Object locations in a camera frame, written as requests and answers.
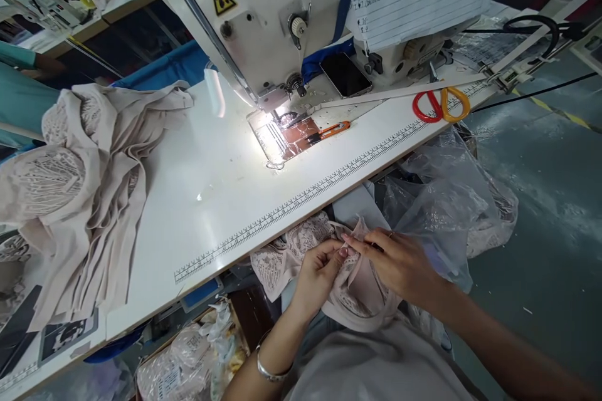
silver bracelet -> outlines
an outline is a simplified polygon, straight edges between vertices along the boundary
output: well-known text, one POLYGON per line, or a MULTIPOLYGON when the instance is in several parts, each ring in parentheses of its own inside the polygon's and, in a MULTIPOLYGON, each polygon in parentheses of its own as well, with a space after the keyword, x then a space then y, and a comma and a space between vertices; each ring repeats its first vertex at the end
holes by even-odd
POLYGON ((262 375, 263 377, 265 377, 270 382, 282 382, 287 378, 288 374, 290 373, 290 370, 293 367, 292 365, 290 366, 290 368, 287 370, 286 373, 283 373, 280 375, 273 375, 268 370, 266 370, 263 367, 263 365, 261 364, 261 362, 259 361, 259 349, 261 348, 261 344, 263 343, 264 339, 268 336, 268 334, 270 332, 271 332, 271 330, 267 331, 264 334, 264 336, 259 341, 259 344, 257 344, 257 347, 255 348, 255 351, 257 352, 257 371, 259 371, 259 374, 262 375))

floor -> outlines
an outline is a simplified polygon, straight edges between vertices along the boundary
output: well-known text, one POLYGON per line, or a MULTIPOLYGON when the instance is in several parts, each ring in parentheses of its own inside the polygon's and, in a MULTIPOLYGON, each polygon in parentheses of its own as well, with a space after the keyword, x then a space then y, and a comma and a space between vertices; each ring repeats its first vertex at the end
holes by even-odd
MULTIPOLYGON (((565 53, 518 90, 535 92, 589 72, 565 53)), ((602 126, 598 76, 537 98, 602 126)), ((470 261, 471 297, 602 390, 602 135, 528 99, 474 113, 465 123, 478 137, 481 164, 520 202, 510 241, 470 261)), ((457 337, 453 343, 473 382, 490 400, 504 399, 468 347, 457 337)))

ruler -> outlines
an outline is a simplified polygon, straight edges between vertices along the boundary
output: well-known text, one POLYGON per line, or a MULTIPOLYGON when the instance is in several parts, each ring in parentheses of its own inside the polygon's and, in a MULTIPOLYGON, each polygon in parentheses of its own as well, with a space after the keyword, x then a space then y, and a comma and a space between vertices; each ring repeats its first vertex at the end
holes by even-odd
POLYGON ((22 381, 37 369, 38 364, 34 362, 30 363, 27 367, 23 368, 18 373, 9 374, 6 378, 0 380, 0 393, 5 392, 19 381, 22 381))
MULTIPOLYGON (((486 83, 474 83, 470 85, 470 87, 464 92, 467 96, 470 97, 474 96, 477 93, 480 93, 488 87, 489 85, 486 83)), ((456 105, 458 105, 459 103, 460 101, 456 98, 450 99, 450 109, 455 108, 456 105)), ((278 222, 280 219, 283 219, 291 212, 310 202, 312 199, 316 198, 324 191, 327 191, 333 186, 342 182, 348 176, 357 172, 358 170, 371 163, 372 161, 376 160, 380 156, 386 154, 391 149, 402 144, 405 140, 409 139, 410 137, 418 133, 420 130, 428 127, 429 125, 430 124, 422 122, 421 120, 415 120, 414 122, 405 126, 398 132, 392 134, 387 139, 381 141, 373 148, 367 150, 361 155, 358 155, 356 158, 354 158, 347 164, 338 168, 333 173, 327 175, 322 180, 316 182, 314 185, 311 185, 309 188, 300 192, 295 197, 284 202, 276 209, 272 210, 271 212, 262 216, 256 221, 253 221, 251 224, 249 224, 242 230, 225 239, 216 248, 199 255, 197 258, 188 262, 187 264, 185 264, 184 266, 182 266, 174 272, 174 280, 176 285, 181 284, 192 274, 196 273, 197 271, 200 271, 205 266, 211 264, 216 257, 227 254, 228 252, 237 248, 240 244, 261 233, 268 227, 272 226, 274 223, 278 222)))

warning label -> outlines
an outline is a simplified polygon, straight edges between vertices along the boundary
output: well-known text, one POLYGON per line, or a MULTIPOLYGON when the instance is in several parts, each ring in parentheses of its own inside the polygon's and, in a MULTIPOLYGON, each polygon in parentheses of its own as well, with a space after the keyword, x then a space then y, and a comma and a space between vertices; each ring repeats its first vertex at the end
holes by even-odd
POLYGON ((213 0, 213 6, 215 6, 215 14, 217 16, 220 16, 226 11, 229 11, 236 5, 237 3, 234 0, 213 0))

hand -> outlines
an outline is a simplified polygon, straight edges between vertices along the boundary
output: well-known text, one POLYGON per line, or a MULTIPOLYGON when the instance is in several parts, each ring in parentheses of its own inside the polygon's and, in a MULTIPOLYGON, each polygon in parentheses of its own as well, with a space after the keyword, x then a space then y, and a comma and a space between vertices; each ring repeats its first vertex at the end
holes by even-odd
POLYGON ((326 302, 341 265, 347 258, 343 243, 329 239, 305 253, 297 289, 289 309, 302 322, 309 322, 326 302))
POLYGON ((389 289, 433 314, 442 294, 454 287, 436 273, 424 249, 413 238, 379 227, 366 235, 364 242, 345 234, 343 239, 372 262, 389 289), (383 252, 369 243, 377 244, 383 252))

